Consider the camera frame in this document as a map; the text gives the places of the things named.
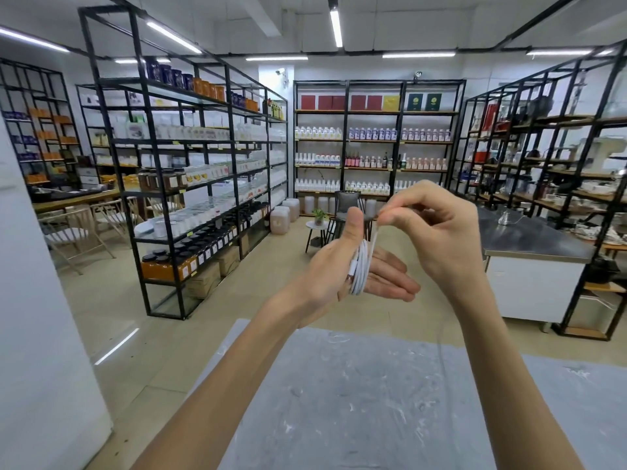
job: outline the white ceiling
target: white ceiling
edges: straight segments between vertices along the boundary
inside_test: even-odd
[[[218,54],[336,50],[327,0],[128,1]],[[363,51],[490,47],[556,0],[339,1],[345,48]],[[0,25],[84,47],[76,9],[103,4],[110,2],[0,0]],[[613,42],[627,38],[626,19],[627,0],[581,0],[509,46]],[[94,30],[99,54],[129,54],[119,35]]]

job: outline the gray table surface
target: gray table surface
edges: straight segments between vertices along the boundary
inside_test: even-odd
[[[594,248],[576,237],[547,226],[543,221],[528,218],[509,210],[510,220],[516,224],[501,226],[498,218],[502,209],[490,211],[477,208],[481,245],[486,256],[503,256],[523,259],[554,260],[587,264]]]
[[[247,323],[233,325],[194,387]],[[627,369],[524,360],[584,467],[627,468]],[[250,469],[496,470],[466,349],[298,330],[219,466]]]

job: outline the left hand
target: left hand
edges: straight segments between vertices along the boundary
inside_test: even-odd
[[[363,239],[364,214],[359,208],[352,207],[340,239],[321,248],[305,274],[290,284],[298,293],[305,295],[307,303],[299,328],[325,315],[327,305],[348,295],[350,261]],[[407,266],[402,260],[385,249],[375,247],[364,292],[410,302],[419,290],[420,285],[407,275]]]

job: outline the floor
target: floor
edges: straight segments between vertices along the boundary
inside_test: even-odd
[[[94,371],[114,420],[114,433],[87,467],[126,470],[182,403],[237,318],[250,318],[263,301],[303,270],[307,218],[285,236],[268,236],[187,321],[146,317],[132,253],[116,244],[116,255],[90,256],[83,276],[59,272],[85,349],[94,363],[138,328],[138,332]],[[387,227],[378,245],[405,260],[423,288],[413,303],[373,296],[349,297],[312,326],[462,346],[449,304],[421,269],[411,243]],[[609,343],[542,333],[538,324],[508,320],[522,353],[627,366],[627,324]]]

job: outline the purple container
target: purple container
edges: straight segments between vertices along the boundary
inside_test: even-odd
[[[193,74],[183,74],[184,89],[188,91],[194,90],[194,76]]]
[[[157,58],[151,55],[145,57],[146,61],[146,74],[152,81],[162,82],[161,69],[159,69],[159,63]]]
[[[185,88],[185,85],[183,83],[183,72],[178,69],[173,69],[172,79],[174,80],[174,86],[178,87],[179,89]]]
[[[161,70],[161,82],[168,86],[174,86],[174,79],[172,78],[172,67],[167,64],[160,64]]]

